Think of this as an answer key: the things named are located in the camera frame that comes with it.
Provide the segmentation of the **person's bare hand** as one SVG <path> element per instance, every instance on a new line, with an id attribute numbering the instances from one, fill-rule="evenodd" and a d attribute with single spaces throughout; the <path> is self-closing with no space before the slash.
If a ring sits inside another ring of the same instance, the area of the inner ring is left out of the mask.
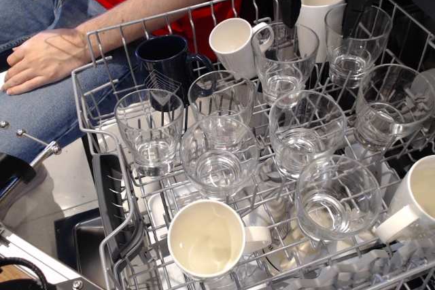
<path id="1" fill-rule="evenodd" d="M 53 84 L 91 61 L 86 33 L 79 28 L 42 31 L 13 49 L 1 90 L 18 95 Z"/>

